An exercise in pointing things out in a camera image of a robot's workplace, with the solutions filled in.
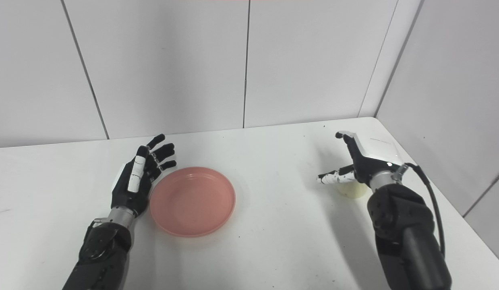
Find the black cable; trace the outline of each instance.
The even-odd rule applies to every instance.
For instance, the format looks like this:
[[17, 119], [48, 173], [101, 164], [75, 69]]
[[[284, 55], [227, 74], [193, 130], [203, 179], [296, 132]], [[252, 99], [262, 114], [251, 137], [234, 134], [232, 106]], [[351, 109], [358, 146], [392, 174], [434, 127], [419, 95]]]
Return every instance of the black cable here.
[[414, 165], [412, 163], [406, 163], [409, 167], [411, 167], [414, 172], [417, 173], [419, 178], [423, 181], [424, 185], [428, 189], [428, 193], [430, 194], [430, 199], [432, 200], [432, 205], [434, 207], [434, 213], [435, 213], [435, 221], [437, 222], [437, 231], [439, 232], [439, 247], [441, 248], [441, 254], [443, 257], [445, 256], [446, 252], [446, 246], [444, 242], [444, 231], [443, 231], [443, 222], [441, 221], [441, 213], [439, 213], [439, 205], [437, 204], [437, 199], [435, 198], [435, 193], [434, 190], [432, 189], [432, 186], [430, 185], [430, 180], [428, 180], [428, 177], [424, 174], [423, 170], [419, 165]]

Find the robot finger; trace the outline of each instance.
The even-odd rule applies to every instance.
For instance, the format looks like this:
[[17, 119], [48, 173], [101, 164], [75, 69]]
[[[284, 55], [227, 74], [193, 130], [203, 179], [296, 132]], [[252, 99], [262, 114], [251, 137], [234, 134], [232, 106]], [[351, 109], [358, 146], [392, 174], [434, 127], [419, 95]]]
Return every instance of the robot finger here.
[[335, 134], [337, 139], [343, 139], [346, 144], [355, 137], [355, 133], [349, 131], [339, 131]]
[[161, 143], [163, 140], [165, 140], [165, 135], [164, 134], [159, 134], [158, 136], [154, 137], [148, 144], [147, 147], [149, 150], [152, 150], [156, 145]]
[[149, 176], [157, 169], [158, 163], [154, 160], [154, 158], [149, 157], [146, 161], [146, 166], [144, 167], [144, 171]]
[[353, 165], [348, 165], [339, 170], [330, 171], [317, 176], [317, 182], [323, 184], [347, 183], [355, 180], [356, 178]]
[[160, 163], [165, 158], [168, 158], [168, 157], [174, 155], [174, 144], [173, 143], [165, 144], [165, 145], [161, 146], [160, 148], [158, 148], [157, 150], [154, 150], [153, 152], [151, 152], [151, 155], [153, 156], [154, 160], [157, 163]]
[[133, 160], [131, 176], [128, 182], [128, 191], [132, 193], [139, 192], [140, 181], [144, 175], [144, 168], [149, 154], [149, 149], [145, 146], [140, 146], [137, 150], [137, 155]]
[[168, 169], [170, 167], [175, 167], [175, 166], [176, 166], [175, 160], [167, 161], [166, 163], [161, 164], [153, 172], [148, 173], [149, 180], [151, 180], [151, 182], [153, 182], [154, 180], [156, 180], [159, 177], [160, 174], [162, 174], [162, 171], [164, 171], [165, 169]]

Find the white table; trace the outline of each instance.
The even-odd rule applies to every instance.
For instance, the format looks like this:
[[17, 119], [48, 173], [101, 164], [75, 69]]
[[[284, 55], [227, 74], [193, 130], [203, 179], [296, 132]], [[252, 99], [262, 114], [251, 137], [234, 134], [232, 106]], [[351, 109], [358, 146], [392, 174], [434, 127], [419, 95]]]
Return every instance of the white table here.
[[[338, 130], [388, 134], [362, 118], [168, 136], [178, 168], [210, 167], [231, 180], [235, 211], [200, 238], [170, 236], [141, 216], [124, 289], [387, 290], [365, 209], [371, 192], [352, 200], [316, 183], [351, 163]], [[0, 290], [63, 286], [91, 219], [109, 213], [120, 164], [149, 140], [0, 149]], [[412, 171], [404, 184], [429, 203]], [[435, 191], [453, 289], [499, 289], [498, 259]]]

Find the robotic hand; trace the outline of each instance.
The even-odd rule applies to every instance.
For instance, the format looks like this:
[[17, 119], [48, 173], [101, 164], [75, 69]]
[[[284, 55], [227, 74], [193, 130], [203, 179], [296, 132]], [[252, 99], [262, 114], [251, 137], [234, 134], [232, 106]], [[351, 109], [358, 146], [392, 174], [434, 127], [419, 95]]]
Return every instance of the robotic hand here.
[[117, 290], [124, 276], [124, 265], [131, 248], [130, 226], [147, 208], [152, 182], [176, 161], [160, 164], [174, 155], [169, 143], [150, 152], [165, 140], [160, 134], [140, 146], [133, 160], [119, 171], [112, 191], [111, 211], [107, 218], [96, 218], [85, 234], [74, 266], [63, 290]]
[[[373, 191], [367, 210], [373, 222], [378, 256], [392, 290], [449, 290], [451, 277], [444, 260], [444, 234], [435, 195], [421, 168], [402, 164], [395, 145], [385, 138], [358, 138], [340, 131], [353, 164], [325, 174], [323, 184], [358, 181]], [[427, 186], [435, 209], [439, 242], [433, 232], [432, 211], [423, 198], [402, 185], [412, 167]]]

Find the black fingertip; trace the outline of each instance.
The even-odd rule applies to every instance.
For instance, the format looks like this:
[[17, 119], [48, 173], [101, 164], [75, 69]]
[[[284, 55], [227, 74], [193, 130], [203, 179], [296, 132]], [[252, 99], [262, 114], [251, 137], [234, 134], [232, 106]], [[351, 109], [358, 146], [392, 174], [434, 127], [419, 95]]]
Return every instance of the black fingertip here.
[[149, 149], [153, 149], [154, 146], [156, 146], [158, 143], [162, 142], [165, 140], [165, 135], [164, 134], [159, 134], [158, 136], [154, 137], [148, 144]]
[[175, 167], [177, 165], [176, 161], [175, 160], [170, 160], [170, 161], [167, 161], [166, 163], [164, 164], [161, 164], [159, 166], [159, 168], [163, 171], [167, 168], [171, 168], [171, 167]]
[[142, 156], [143, 158], [147, 158], [149, 154], [149, 149], [146, 146], [140, 146], [137, 150], [137, 156]]
[[159, 162], [162, 162], [165, 160], [165, 158], [168, 158], [170, 156], [173, 156], [176, 152], [174, 152], [174, 144], [169, 147], [161, 147], [158, 148], [157, 150], [154, 150], [154, 154], [156, 155], [156, 159], [158, 159]]

